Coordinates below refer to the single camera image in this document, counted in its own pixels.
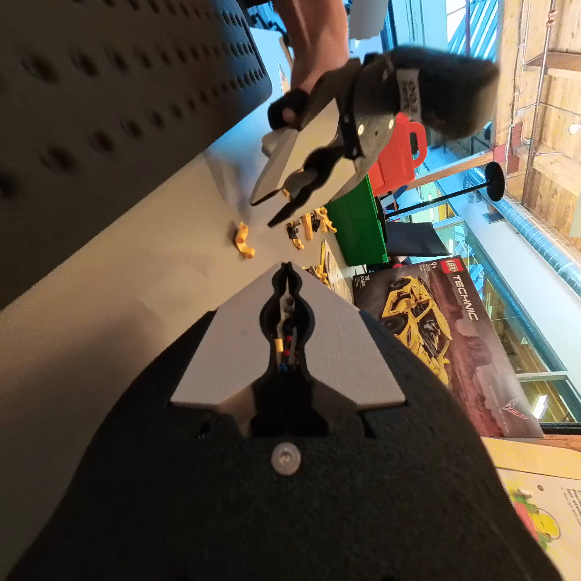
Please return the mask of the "yellow curved wedge brick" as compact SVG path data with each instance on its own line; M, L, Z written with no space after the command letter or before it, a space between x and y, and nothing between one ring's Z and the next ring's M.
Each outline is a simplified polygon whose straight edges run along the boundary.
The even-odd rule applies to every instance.
M239 254L244 259L250 260L254 258L256 251L254 248L248 245L247 243L248 235L249 235L248 225L246 225L244 222L240 222L237 227L234 243Z

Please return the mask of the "grey building instruction booklet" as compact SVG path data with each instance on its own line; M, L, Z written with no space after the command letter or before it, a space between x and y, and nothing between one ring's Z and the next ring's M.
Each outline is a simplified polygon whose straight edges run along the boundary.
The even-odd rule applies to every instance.
M316 266L316 277L327 288L354 305L351 287L349 287L343 273L331 251L330 245L324 238L321 244L320 262Z

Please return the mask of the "black dimpled pad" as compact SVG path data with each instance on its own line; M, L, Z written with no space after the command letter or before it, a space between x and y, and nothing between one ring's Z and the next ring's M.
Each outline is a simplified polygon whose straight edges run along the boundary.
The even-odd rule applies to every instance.
M271 93L241 1L1 1L1 309Z

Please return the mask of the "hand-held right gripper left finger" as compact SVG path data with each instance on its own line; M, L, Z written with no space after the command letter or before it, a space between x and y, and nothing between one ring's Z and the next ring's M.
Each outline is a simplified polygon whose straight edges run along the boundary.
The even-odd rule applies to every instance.
M230 297L215 312L171 403L233 418L247 437L256 415L253 384L270 365L271 342L260 326L260 314L275 295L272 283L283 274L275 264Z

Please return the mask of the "person's left forearm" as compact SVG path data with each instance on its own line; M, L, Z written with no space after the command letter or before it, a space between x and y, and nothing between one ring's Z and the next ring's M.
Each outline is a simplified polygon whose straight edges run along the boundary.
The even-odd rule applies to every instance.
M272 1L272 4L290 36L348 32L343 1Z

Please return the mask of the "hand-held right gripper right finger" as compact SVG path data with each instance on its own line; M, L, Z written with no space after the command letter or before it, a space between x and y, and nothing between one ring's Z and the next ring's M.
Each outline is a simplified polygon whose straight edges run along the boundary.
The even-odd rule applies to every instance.
M288 263L299 368L318 413L351 413L405 403L360 311L298 265Z

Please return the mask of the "small yellow black brick assembly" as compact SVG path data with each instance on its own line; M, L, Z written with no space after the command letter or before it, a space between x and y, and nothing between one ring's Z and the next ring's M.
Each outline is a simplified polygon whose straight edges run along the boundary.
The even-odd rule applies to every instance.
M296 301L288 291L280 299L280 320L274 336L275 355L280 374L295 371L299 362L297 348Z

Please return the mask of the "black office chair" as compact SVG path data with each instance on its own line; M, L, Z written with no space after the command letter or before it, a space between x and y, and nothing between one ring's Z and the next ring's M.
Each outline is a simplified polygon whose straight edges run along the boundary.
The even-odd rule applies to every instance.
M386 222L385 248L388 256L439 258L451 256L430 222Z

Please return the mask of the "dark green plastic bin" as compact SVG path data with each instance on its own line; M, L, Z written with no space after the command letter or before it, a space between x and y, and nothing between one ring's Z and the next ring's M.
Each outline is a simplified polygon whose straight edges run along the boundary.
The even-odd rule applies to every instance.
M388 262L375 197L367 177L350 192L327 203L325 208L337 229L335 237L347 266Z

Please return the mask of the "printed instruction sheet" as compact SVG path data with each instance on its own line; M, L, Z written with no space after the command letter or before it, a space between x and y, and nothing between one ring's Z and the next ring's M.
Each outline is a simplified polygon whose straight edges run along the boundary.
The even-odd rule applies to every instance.
M580 479L498 468L515 511L564 580L580 580Z

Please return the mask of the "black disc on pole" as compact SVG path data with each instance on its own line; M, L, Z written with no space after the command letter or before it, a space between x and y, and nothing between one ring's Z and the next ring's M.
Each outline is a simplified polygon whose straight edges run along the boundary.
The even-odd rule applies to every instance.
M502 199L505 192L505 176L500 164L494 161L486 164L483 176L485 181L482 183L474 184L462 190L437 197L434 200L419 202L418 204L400 208L392 212L384 212L383 215L389 220L396 217L406 217L425 209L445 206L450 200L456 197L480 191L486 191L486 196L491 202L497 202Z

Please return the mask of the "red fabric bag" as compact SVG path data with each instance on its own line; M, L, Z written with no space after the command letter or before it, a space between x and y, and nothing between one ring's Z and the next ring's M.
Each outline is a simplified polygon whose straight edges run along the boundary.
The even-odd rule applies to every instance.
M428 143L425 127L400 112L395 128L378 161L368 172L376 198L395 192L415 179L415 170L425 162Z

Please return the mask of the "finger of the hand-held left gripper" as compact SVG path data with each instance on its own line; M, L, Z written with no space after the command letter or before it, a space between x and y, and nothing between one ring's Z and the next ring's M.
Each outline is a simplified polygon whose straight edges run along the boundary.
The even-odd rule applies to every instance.
M314 170L331 169L344 158L344 144L339 134L339 107L331 100L302 130L284 128L263 138L272 146L267 163L251 195L250 204L257 207L279 195L283 202L289 191L309 183Z
M363 180L364 174L359 171L357 163L341 158L328 169L314 170L312 180L301 185L291 193L290 200L267 223L268 228L301 217L317 207L325 206L350 192Z

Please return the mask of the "pile of yellow panel bricks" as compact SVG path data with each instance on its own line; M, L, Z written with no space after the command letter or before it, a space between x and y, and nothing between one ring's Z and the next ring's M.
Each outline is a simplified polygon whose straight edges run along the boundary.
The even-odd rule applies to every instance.
M332 232L336 234L337 228L333 225L328 209L325 206L315 208L312 212L304 214L300 219L293 220L286 224L287 236L293 243L294 247L302 251L304 249L303 240L300 234L300 228L303 229L303 238L306 241L312 241L314 234L322 232Z

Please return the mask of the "grey desk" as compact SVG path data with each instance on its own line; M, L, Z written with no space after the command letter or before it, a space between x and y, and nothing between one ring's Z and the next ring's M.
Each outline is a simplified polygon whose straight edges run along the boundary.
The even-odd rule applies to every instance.
M134 379L207 311L298 251L277 209L249 207L267 108L290 79L280 34L254 29L269 100L1 312L1 579L59 504ZM249 227L254 258L236 249Z

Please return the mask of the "silver ventilation duct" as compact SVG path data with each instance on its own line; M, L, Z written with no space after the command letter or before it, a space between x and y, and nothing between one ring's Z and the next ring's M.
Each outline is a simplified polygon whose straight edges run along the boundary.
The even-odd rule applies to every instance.
M484 201L501 214L554 272L580 296L580 250L521 204L505 196L492 202L484 186L477 189Z

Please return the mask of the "dark toy car box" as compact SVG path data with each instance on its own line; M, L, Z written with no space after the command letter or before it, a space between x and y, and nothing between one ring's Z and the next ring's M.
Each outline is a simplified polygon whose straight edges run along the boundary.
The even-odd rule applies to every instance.
M354 305L427 365L480 435L543 438L460 256L358 274L352 286Z

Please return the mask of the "long pale wooden bar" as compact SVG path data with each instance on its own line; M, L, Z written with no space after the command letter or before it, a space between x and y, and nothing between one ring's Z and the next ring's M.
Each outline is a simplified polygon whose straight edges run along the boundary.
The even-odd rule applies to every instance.
M417 189L421 186L439 181L443 178L447 178L470 169L485 166L492 161L494 161L494 151L489 149L485 152L478 153L454 163L447 164L439 170L433 170L423 176L419 176L407 185L407 190Z

